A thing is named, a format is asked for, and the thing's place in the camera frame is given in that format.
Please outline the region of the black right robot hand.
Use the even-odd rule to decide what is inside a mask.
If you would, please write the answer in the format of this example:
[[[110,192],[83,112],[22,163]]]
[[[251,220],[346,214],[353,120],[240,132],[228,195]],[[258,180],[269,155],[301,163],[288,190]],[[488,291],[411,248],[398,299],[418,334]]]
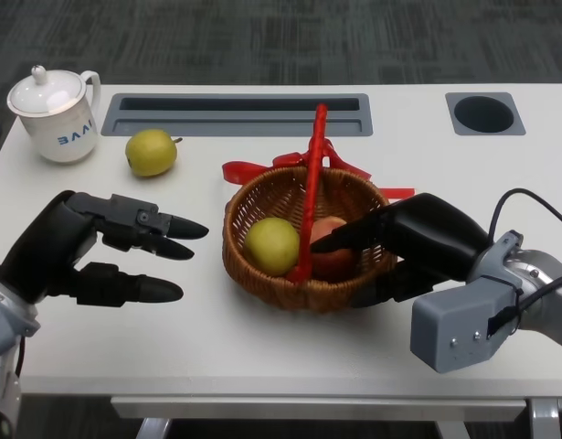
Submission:
[[[449,280],[464,282],[489,247],[488,233],[475,220],[443,199],[421,193],[370,211],[314,241],[310,249],[317,254],[376,245],[401,260],[356,293],[353,308],[403,302]]]

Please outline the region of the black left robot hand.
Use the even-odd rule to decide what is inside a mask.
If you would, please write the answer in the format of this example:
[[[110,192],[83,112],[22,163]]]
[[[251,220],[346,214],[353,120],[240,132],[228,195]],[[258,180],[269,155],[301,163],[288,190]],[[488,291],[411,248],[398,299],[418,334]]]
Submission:
[[[173,261],[194,253],[183,240],[206,237],[207,227],[160,212],[157,205],[113,194],[97,198],[65,190],[55,196],[21,234],[0,265],[0,282],[33,305],[46,296],[67,295],[80,305],[121,307],[170,303],[182,289],[163,279],[123,273],[118,266],[76,264],[101,239],[121,252],[140,249]]]

